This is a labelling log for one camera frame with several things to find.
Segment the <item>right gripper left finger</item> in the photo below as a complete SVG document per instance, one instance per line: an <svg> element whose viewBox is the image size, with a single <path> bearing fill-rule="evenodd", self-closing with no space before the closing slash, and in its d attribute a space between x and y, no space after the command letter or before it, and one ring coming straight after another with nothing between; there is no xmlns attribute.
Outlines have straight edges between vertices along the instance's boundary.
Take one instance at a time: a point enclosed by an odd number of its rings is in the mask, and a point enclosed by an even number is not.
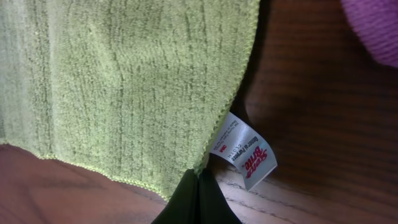
<svg viewBox="0 0 398 224"><path fill-rule="evenodd" d="M193 169L187 170L168 204L152 224L197 224L198 177Z"/></svg>

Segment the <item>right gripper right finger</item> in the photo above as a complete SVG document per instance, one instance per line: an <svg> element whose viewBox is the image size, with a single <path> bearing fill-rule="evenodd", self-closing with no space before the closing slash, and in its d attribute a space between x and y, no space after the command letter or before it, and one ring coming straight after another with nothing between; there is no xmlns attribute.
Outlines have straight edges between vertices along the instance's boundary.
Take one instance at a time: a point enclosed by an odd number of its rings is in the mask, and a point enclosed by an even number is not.
<svg viewBox="0 0 398 224"><path fill-rule="evenodd" d="M203 224L242 224L229 207L213 173L203 169L198 180L200 220Z"/></svg>

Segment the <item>lime green microfiber cloth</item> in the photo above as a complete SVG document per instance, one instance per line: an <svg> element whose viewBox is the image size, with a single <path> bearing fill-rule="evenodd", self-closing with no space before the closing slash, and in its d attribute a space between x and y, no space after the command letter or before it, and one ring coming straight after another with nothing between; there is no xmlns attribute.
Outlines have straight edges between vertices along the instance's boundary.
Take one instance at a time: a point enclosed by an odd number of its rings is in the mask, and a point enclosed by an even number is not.
<svg viewBox="0 0 398 224"><path fill-rule="evenodd" d="M1 2L1 142L169 200L201 172L259 1Z"/></svg>

